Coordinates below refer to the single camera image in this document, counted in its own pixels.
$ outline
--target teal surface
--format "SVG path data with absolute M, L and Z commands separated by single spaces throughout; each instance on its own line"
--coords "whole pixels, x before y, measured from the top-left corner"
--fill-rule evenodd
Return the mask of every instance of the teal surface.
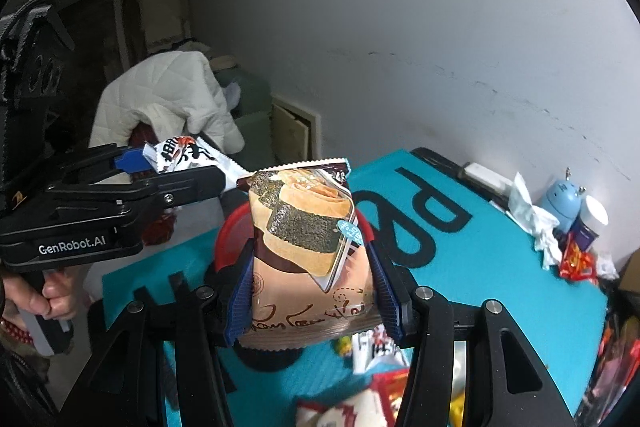
M 418 191 L 395 169 L 403 166 L 427 180 L 472 214 L 458 233 L 443 233 L 425 223 L 412 207 Z M 569 284 L 540 268 L 540 254 L 532 239 L 506 216 L 475 194 L 406 152 L 396 152 L 356 169 L 352 190 L 372 190 L 428 230 L 436 242 L 436 256 L 413 270 L 418 282 L 431 285 L 450 300 L 480 304 L 500 299 L 516 318 L 540 357 L 548 364 L 569 408 L 574 412 L 595 361 L 602 332 L 606 300 L 589 283 Z M 428 203 L 431 212 L 447 219 L 444 208 Z M 377 225 L 375 207 L 359 208 Z M 167 277 L 183 271 L 196 287 L 212 261 L 217 230 L 191 239 L 103 277 L 107 325 L 132 299 L 133 290 L 147 286 L 158 303 L 173 300 Z M 396 230 L 405 251 L 415 239 Z M 236 427 L 290 427 L 295 399 L 308 397 L 332 404 L 364 388 L 368 378 L 354 377 L 351 368 L 334 354 L 330 344 L 311 346 L 291 367 L 279 373 L 258 373 L 245 367 L 231 349 L 220 358 L 238 391 L 228 395 Z M 179 426 L 179 414 L 168 410 L 168 425 Z
M 399 167 L 446 194 L 472 215 L 471 220 L 457 233 L 441 232 L 426 223 L 412 206 L 419 189 L 396 173 Z M 477 306 L 494 298 L 507 306 L 575 412 L 602 335 L 607 304 L 602 292 L 591 283 L 568 283 L 544 271 L 542 254 L 533 250 L 532 237 L 482 198 L 408 152 L 395 152 L 355 170 L 349 184 L 352 192 L 372 190 L 384 196 L 433 236 L 434 259 L 412 269 L 419 284 L 433 287 L 450 301 Z M 373 204 L 363 201 L 358 208 L 378 225 Z M 447 219 L 449 211 L 436 201 L 430 200 L 428 209 Z M 415 251 L 417 242 L 410 234 L 398 227 L 396 236 L 404 251 Z

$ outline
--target human hand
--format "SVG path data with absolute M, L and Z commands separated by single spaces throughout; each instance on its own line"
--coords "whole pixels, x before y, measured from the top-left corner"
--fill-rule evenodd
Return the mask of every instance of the human hand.
M 73 266 L 49 273 L 45 276 L 40 294 L 19 274 L 0 268 L 7 299 L 2 317 L 23 330 L 27 328 L 20 318 L 18 308 L 34 315 L 42 315 L 46 319 L 73 318 L 78 305 L 76 283 L 79 271 L 80 267 Z

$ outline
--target brown snack wrapper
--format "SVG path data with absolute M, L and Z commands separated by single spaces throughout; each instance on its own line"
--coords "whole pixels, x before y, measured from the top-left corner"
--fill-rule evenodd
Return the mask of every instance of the brown snack wrapper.
M 253 318 L 244 347 L 305 347 L 380 324 L 344 159 L 285 165 L 238 180 L 255 227 Z

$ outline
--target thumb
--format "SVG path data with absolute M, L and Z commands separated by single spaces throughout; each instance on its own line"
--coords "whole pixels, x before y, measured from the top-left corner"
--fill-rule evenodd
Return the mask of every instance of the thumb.
M 2 281 L 6 298 L 11 299 L 21 310 L 34 315 L 46 315 L 50 312 L 49 301 L 18 274 L 4 272 Z

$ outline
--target red plastic container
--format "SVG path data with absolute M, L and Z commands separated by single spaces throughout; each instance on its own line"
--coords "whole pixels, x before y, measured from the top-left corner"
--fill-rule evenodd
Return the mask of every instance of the red plastic container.
M 373 229 L 369 221 L 356 209 L 358 228 L 362 237 L 368 243 L 374 238 Z M 218 232 L 214 245 L 214 265 L 216 272 L 236 262 L 247 239 L 254 237 L 254 221 L 251 217 L 249 202 L 241 204 L 226 218 L 224 225 Z

